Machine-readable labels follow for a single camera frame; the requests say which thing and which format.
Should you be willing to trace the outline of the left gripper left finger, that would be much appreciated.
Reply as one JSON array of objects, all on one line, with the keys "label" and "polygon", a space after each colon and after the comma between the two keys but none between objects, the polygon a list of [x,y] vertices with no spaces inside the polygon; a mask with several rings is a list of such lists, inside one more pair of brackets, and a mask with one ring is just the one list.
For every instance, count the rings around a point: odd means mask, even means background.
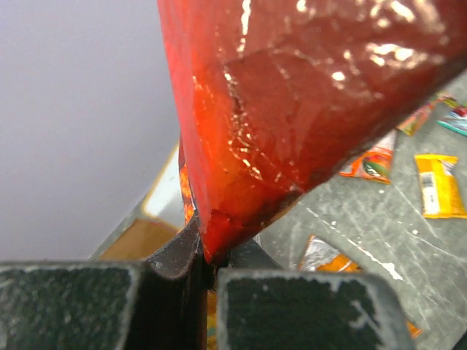
[{"label": "left gripper left finger", "polygon": [[142,261],[1,264],[3,349],[201,349],[195,220]]}]

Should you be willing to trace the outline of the red Doritos chip bag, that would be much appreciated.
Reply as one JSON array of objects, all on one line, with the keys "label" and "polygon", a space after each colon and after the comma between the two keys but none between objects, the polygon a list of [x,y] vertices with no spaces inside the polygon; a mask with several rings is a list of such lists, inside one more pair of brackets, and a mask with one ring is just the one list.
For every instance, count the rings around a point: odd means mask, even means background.
[{"label": "red Doritos chip bag", "polygon": [[208,263],[466,68],[464,1],[159,1]]}]

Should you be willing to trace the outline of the orange Fox's fruits candy bag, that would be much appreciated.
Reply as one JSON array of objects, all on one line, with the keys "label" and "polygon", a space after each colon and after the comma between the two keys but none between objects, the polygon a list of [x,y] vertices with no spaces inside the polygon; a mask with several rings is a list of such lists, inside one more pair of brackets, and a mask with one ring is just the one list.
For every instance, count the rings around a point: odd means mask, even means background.
[{"label": "orange Fox's fruits candy bag", "polygon": [[405,133],[407,136],[413,136],[428,121],[431,112],[439,103],[455,107],[458,104],[458,100],[448,93],[437,93],[420,108],[409,115],[402,123],[400,123],[397,126],[397,129],[402,133]]}]

